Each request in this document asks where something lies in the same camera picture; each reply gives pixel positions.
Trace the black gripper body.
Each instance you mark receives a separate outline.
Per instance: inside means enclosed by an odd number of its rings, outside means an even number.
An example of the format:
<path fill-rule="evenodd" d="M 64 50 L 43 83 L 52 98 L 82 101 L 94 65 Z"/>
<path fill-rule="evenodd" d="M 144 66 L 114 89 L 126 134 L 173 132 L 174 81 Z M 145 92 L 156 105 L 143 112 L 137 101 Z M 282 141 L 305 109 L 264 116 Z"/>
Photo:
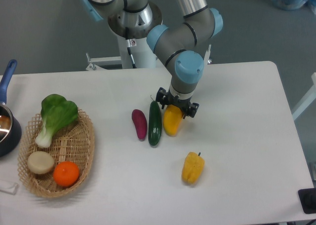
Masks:
<path fill-rule="evenodd" d="M 173 88 L 169 88 L 165 105 L 174 105 L 181 110 L 187 110 L 190 106 L 191 93 L 180 93 Z"/>

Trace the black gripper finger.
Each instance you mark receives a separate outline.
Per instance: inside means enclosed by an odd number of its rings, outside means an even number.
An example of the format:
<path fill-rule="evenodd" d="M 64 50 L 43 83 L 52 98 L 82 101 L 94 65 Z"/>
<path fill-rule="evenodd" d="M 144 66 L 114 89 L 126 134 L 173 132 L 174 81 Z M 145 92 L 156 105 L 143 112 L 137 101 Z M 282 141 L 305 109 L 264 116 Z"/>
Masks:
<path fill-rule="evenodd" d="M 156 102 L 161 105 L 161 108 L 164 109 L 165 106 L 169 105 L 168 92 L 160 87 L 156 94 Z"/>
<path fill-rule="evenodd" d="M 183 107 L 182 107 L 182 112 L 183 112 L 183 119 L 185 119 L 187 116 L 194 118 L 197 111 L 199 108 L 198 103 L 191 103 L 187 102 Z"/>

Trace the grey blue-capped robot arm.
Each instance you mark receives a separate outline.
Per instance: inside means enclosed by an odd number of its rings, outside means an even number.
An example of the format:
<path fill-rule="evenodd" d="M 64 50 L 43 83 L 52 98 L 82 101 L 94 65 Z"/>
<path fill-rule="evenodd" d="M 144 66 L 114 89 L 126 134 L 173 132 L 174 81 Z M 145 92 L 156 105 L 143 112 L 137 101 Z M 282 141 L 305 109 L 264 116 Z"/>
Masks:
<path fill-rule="evenodd" d="M 199 105 L 191 102 L 208 63 L 194 47 L 223 27 L 218 10 L 206 0 L 177 0 L 184 22 L 171 30 L 162 22 L 160 9 L 149 0 L 81 0 L 96 20 L 106 20 L 116 35 L 124 69 L 151 68 L 159 60 L 171 74 L 168 90 L 160 88 L 156 101 L 178 107 L 184 117 L 194 117 Z"/>

